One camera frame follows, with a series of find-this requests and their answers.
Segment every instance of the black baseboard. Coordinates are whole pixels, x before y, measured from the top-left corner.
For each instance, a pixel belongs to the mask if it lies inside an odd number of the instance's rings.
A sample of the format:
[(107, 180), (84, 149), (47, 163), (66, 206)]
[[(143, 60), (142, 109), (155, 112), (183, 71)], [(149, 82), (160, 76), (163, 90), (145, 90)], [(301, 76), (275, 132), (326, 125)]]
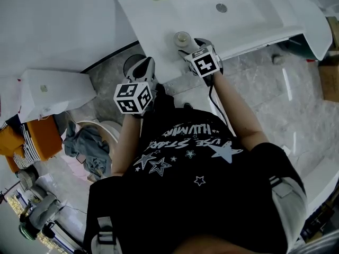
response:
[(129, 44), (129, 45), (126, 45), (125, 47), (120, 48), (119, 50), (117, 50), (117, 51), (115, 51), (115, 52), (109, 54), (108, 56), (106, 56), (106, 57), (100, 59), (98, 62), (96, 62), (96, 63), (90, 65), (88, 68), (84, 69), (81, 73), (82, 73), (82, 74), (87, 73), (89, 70), (95, 68), (97, 65), (99, 65), (99, 64), (101, 64), (102, 62), (108, 60), (109, 58), (114, 57), (114, 56), (116, 56), (117, 54), (119, 54), (119, 53), (121, 53), (121, 52), (124, 52), (124, 51), (126, 51), (127, 49), (129, 49), (129, 48), (131, 48), (131, 47), (133, 47), (133, 46), (135, 46), (135, 45), (138, 45), (138, 44), (139, 44), (139, 41), (135, 41), (135, 42), (132, 42), (132, 43)]

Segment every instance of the white toilet lid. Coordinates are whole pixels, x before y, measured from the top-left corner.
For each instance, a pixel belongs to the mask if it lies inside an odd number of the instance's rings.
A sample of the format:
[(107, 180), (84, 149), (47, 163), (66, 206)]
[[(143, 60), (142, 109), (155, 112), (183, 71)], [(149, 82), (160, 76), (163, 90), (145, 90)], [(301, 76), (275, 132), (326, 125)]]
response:
[(332, 32), (320, 8), (310, 0), (289, 0), (300, 23), (304, 26), (304, 36), (313, 54), (323, 60), (332, 44)]

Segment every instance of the black round object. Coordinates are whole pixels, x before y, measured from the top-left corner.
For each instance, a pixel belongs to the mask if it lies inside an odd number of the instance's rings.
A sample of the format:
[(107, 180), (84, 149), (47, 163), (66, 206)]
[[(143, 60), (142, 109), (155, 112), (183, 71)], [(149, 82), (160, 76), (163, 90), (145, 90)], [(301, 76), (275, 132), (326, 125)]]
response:
[(141, 54), (136, 54), (133, 56), (130, 56), (124, 63), (123, 65), (123, 74), (126, 76), (128, 70), (130, 68), (132, 68), (136, 63), (138, 63), (139, 61), (145, 59), (146, 56), (141, 55)]

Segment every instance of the white star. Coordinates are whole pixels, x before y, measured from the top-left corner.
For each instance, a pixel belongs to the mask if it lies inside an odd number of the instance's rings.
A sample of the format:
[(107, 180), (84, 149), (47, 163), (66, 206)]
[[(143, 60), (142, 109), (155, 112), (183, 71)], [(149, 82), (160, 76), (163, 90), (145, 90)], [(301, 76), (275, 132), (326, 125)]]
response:
[(144, 170), (147, 162), (156, 158), (156, 157), (152, 156), (152, 154), (153, 154), (153, 152), (151, 152), (148, 155), (142, 155), (141, 158), (134, 164), (134, 166), (141, 163), (141, 168), (142, 168), (142, 170)]
[(158, 172), (158, 174), (160, 176), (163, 176), (164, 174), (164, 169), (165, 168), (168, 168), (168, 167), (171, 167), (171, 165), (167, 164), (164, 162), (165, 160), (165, 157), (163, 159), (161, 159), (160, 161), (158, 162), (152, 162), (150, 161), (150, 163), (153, 165), (153, 167), (151, 168), (151, 170), (149, 171), (149, 173), (152, 173), (152, 172)]
[(202, 185), (202, 184), (205, 184), (206, 182), (203, 180), (204, 176), (202, 177), (198, 177), (196, 176), (196, 179), (195, 179), (195, 183), (198, 184), (199, 186)]
[(222, 157), (225, 159), (228, 163), (232, 163), (232, 155), (236, 155), (238, 153), (241, 153), (243, 150), (234, 150), (231, 147), (232, 141), (227, 141), (222, 147), (214, 146), (214, 145), (208, 145), (211, 149), (213, 149), (216, 153), (212, 155), (211, 157)]
[(188, 151), (186, 151), (186, 155), (185, 156), (188, 156), (188, 157), (190, 157), (190, 159), (192, 159), (192, 157), (194, 155), (195, 155), (194, 150), (188, 150)]

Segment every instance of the forearm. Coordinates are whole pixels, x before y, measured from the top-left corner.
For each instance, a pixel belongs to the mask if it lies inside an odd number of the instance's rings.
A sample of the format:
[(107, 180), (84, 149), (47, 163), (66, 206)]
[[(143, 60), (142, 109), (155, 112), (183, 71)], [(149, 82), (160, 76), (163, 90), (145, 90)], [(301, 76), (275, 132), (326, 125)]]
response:
[(243, 145), (250, 150), (253, 148), (248, 144), (248, 138), (254, 141), (253, 145), (268, 142), (255, 114), (227, 79), (218, 72), (214, 74), (214, 81), (221, 104)]
[(129, 114), (125, 116), (114, 152), (113, 176), (122, 176), (135, 159), (140, 138), (140, 128), (141, 119)]

